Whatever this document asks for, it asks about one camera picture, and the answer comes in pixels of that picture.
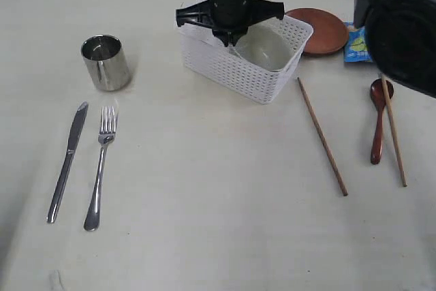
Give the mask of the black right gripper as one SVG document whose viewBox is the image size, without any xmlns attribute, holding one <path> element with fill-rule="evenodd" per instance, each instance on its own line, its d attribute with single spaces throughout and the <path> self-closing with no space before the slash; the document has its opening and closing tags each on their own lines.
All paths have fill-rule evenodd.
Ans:
<svg viewBox="0 0 436 291">
<path fill-rule="evenodd" d="M 248 27 L 270 18 L 281 20 L 284 4 L 265 0 L 205 0 L 176 10 L 178 27 L 185 24 L 211 29 L 225 47 L 235 46 Z"/>
</svg>

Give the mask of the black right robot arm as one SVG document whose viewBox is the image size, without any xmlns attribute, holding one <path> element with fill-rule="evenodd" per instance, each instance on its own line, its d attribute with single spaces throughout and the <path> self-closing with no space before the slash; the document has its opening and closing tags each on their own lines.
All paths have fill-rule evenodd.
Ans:
<svg viewBox="0 0 436 291">
<path fill-rule="evenodd" d="M 205 0 L 178 9 L 176 23 L 210 29 L 231 46 L 250 26 L 284 14 L 278 2 Z M 364 27 L 369 54 L 381 73 L 404 87 L 435 95 L 435 0 L 354 0 L 354 25 Z"/>
</svg>

